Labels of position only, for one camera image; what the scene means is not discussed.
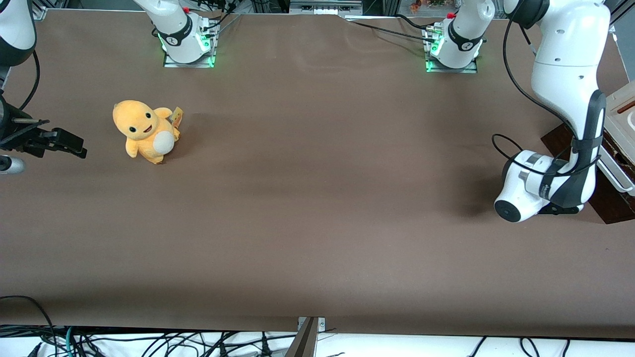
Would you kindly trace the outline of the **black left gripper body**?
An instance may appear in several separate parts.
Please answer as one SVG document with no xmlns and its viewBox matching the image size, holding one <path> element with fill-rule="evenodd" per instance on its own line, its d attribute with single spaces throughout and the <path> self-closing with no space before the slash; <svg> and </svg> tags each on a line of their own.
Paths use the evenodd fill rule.
<svg viewBox="0 0 635 357">
<path fill-rule="evenodd" d="M 584 205 L 562 207 L 550 202 L 538 211 L 538 215 L 575 215 L 578 214 L 583 208 Z"/>
</svg>

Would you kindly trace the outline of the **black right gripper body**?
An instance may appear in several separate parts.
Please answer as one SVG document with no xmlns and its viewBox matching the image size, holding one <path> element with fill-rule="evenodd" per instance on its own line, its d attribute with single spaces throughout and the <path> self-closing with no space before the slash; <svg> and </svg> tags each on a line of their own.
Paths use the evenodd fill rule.
<svg viewBox="0 0 635 357">
<path fill-rule="evenodd" d="M 8 104 L 3 96 L 1 101 L 0 139 L 3 151 L 22 152 L 22 145 L 37 136 L 36 128 L 41 120 L 34 119 L 20 109 Z"/>
</svg>

